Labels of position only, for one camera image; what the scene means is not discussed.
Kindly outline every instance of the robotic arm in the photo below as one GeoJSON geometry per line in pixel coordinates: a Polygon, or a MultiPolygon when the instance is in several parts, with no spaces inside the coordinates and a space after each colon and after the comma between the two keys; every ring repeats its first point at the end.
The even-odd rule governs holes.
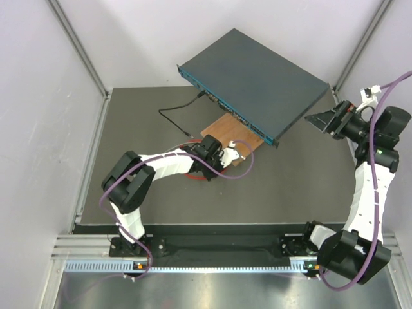
{"type": "MultiPolygon", "coordinates": [[[[307,121],[323,133],[329,133],[333,139],[347,137],[358,144],[355,151],[355,194],[348,221],[339,232],[314,221],[306,225],[304,233],[304,242],[308,250],[318,252],[317,263],[348,279],[353,279],[359,273],[373,241],[375,190],[368,156],[370,122],[362,118],[362,112],[366,108],[375,109],[378,92],[379,86],[363,89],[363,102],[358,108],[351,102],[343,101],[329,111],[306,117],[307,121]]],[[[369,267],[358,281],[360,284],[366,283],[391,258],[391,251],[382,245],[381,222],[386,193],[398,169],[399,155],[394,147],[410,119],[411,115],[408,112],[389,106],[375,125],[375,170],[379,189],[378,245],[369,267]]]]}
{"type": "MultiPolygon", "coordinates": [[[[170,153],[189,153],[206,161],[218,172],[240,158],[235,150],[235,144],[231,142],[229,146],[222,149],[221,143],[213,136],[207,135],[199,144],[185,146],[170,153]]],[[[115,211],[116,217],[124,229],[135,239],[144,235],[144,226],[140,219],[140,205],[144,201],[146,194],[153,181],[175,174],[186,174],[201,171],[207,180],[217,177],[212,171],[200,162],[189,156],[175,155],[166,156],[169,153],[154,155],[137,155],[133,151],[126,152],[118,163],[114,166],[106,179],[102,182],[104,191],[108,190],[130,168],[156,156],[164,156],[162,160],[147,162],[137,169],[131,177],[124,179],[109,194],[110,204],[115,211]]],[[[131,249],[136,244],[122,229],[120,235],[126,240],[131,249]]]]}

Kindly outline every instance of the blue front panel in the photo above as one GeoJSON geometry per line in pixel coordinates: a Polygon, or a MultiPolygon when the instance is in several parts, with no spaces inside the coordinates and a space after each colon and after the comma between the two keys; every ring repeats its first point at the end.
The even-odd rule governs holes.
{"type": "Polygon", "coordinates": [[[210,89],[208,89],[200,81],[195,79],[192,75],[187,73],[185,70],[183,70],[179,66],[178,66],[178,71],[184,79],[186,79],[194,87],[198,88],[200,91],[203,91],[203,90],[206,91],[206,94],[209,96],[209,98],[211,98],[213,101],[215,101],[219,105],[219,107],[224,109],[226,112],[232,114],[232,116],[234,116],[241,123],[243,123],[245,126],[247,126],[253,133],[257,134],[257,136],[260,136],[267,144],[269,144],[269,145],[274,145],[275,144],[276,147],[278,146],[279,143],[276,140],[274,140],[272,137],[268,136],[262,129],[260,129],[255,124],[250,123],[244,116],[239,114],[232,106],[230,106],[230,104],[227,104],[222,98],[219,98],[218,96],[216,96],[210,89]]]}

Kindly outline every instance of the wooden block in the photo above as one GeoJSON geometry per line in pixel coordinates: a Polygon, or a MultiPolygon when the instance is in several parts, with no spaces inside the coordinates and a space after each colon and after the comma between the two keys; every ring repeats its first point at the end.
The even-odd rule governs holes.
{"type": "MultiPolygon", "coordinates": [[[[223,148],[226,148],[231,140],[244,140],[252,146],[253,151],[263,144],[263,140],[260,137],[228,113],[217,119],[200,134],[203,137],[210,134],[217,138],[222,143],[223,148]]],[[[236,144],[236,149],[242,156],[247,157],[250,155],[249,149],[241,143],[236,144]]],[[[232,164],[237,166],[242,161],[243,159],[239,159],[233,161],[232,164]]]]}

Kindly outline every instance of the device top surface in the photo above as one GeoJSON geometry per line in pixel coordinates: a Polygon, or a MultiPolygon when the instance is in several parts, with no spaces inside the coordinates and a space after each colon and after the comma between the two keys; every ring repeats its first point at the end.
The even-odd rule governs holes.
{"type": "Polygon", "coordinates": [[[327,83],[237,29],[181,68],[276,139],[329,88],[327,83]]]}

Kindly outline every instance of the wall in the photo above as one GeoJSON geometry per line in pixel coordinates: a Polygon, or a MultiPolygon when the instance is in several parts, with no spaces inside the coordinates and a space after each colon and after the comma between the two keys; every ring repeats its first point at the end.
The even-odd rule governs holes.
{"type": "Polygon", "coordinates": [[[102,97],[44,0],[0,1],[1,308],[34,308],[102,97]]]}
{"type": "MultiPolygon", "coordinates": [[[[340,91],[341,99],[360,102],[359,90],[375,84],[386,84],[412,70],[412,1],[396,0],[377,28],[359,63],[340,91]]],[[[412,77],[399,84],[388,97],[387,105],[412,113],[410,89],[412,77]]],[[[400,136],[396,149],[400,167],[386,200],[383,224],[397,235],[409,271],[412,273],[412,123],[400,136]]]]}
{"type": "Polygon", "coordinates": [[[335,84],[380,0],[60,0],[107,88],[182,86],[183,64],[237,28],[335,84]]]}

